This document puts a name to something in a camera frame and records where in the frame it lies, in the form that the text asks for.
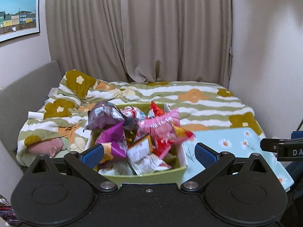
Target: gray headboard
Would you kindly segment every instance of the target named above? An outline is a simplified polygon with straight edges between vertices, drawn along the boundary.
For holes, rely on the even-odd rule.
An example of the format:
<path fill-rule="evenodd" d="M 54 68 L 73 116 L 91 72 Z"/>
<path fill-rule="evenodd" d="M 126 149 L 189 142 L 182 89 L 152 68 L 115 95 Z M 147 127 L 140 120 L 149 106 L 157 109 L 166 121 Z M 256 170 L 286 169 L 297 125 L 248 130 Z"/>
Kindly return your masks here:
<path fill-rule="evenodd" d="M 19 132 L 28 111 L 38 111 L 50 89 L 58 87 L 61 79 L 58 62 L 54 60 L 0 91 L 0 139 L 15 160 Z"/>

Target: striped bedding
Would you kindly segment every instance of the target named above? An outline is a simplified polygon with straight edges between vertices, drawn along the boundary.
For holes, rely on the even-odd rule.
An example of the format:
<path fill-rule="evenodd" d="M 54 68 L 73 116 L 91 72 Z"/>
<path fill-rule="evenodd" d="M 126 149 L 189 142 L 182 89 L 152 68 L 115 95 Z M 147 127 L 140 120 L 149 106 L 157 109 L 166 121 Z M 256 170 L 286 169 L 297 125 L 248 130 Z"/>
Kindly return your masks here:
<path fill-rule="evenodd" d="M 71 70 L 39 110 L 44 113 L 44 120 L 29 119 L 22 127 L 18 161 L 29 166 L 34 157 L 28 159 L 27 147 L 55 137 L 61 137 L 69 151 L 83 151 L 91 132 L 84 129 L 87 112 L 101 100 L 129 105 L 150 101 L 167 103 L 171 110 L 178 108 L 181 125 L 191 131 L 250 127 L 260 137 L 264 136 L 252 108 L 218 84 L 105 82 Z"/>

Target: framed picture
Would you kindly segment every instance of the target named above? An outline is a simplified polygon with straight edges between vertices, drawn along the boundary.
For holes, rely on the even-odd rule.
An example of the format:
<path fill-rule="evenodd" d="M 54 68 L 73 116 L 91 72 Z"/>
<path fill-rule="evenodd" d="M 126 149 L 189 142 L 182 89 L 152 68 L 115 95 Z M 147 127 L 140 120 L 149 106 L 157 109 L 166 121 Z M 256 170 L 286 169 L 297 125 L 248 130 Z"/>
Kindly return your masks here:
<path fill-rule="evenodd" d="M 0 0 L 0 42 L 40 33 L 39 0 Z"/>

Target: snack basket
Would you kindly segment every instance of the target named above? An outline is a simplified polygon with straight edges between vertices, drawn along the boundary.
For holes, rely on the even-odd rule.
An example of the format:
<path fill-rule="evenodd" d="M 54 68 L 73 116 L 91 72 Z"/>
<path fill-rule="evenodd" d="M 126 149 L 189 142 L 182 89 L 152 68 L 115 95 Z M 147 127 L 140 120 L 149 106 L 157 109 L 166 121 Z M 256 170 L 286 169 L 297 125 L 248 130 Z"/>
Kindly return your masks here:
<path fill-rule="evenodd" d="M 116 105 L 119 109 L 124 108 L 127 106 L 133 106 L 137 107 L 140 110 L 142 110 L 145 114 L 148 113 L 150 108 L 150 102 L 149 103 L 129 103 L 129 104 L 118 104 Z M 165 103 L 156 103 L 160 108 L 162 108 L 165 112 L 169 112 L 169 106 Z M 86 149 L 90 148 L 94 145 L 94 142 L 98 135 L 100 134 L 100 130 L 92 130 L 91 136 L 86 144 Z M 173 162 L 172 166 L 174 169 L 168 170 L 168 171 L 162 171 L 162 172 L 155 172 L 150 174 L 144 174 L 142 176 L 109 176 L 109 175 L 103 175 L 107 179 L 113 181 L 118 186 L 120 186 L 122 183 L 135 183 L 135 184 L 162 184 L 162 183 L 177 183 L 178 186 L 181 185 L 183 174 L 186 171 L 186 155 L 184 151 L 183 144 L 177 144 L 172 147 L 170 150 L 170 153 L 172 155 L 176 155 L 177 158 Z"/>

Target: sky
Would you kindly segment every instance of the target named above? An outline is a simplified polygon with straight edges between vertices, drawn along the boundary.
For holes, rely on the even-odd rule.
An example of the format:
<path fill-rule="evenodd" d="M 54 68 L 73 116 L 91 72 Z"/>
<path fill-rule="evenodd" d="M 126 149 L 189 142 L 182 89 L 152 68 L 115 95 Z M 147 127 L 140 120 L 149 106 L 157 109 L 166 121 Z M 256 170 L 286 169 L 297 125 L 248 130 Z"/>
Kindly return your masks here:
<path fill-rule="evenodd" d="M 15 14 L 19 11 L 34 12 L 36 8 L 36 0 L 0 0 L 0 11 Z"/>

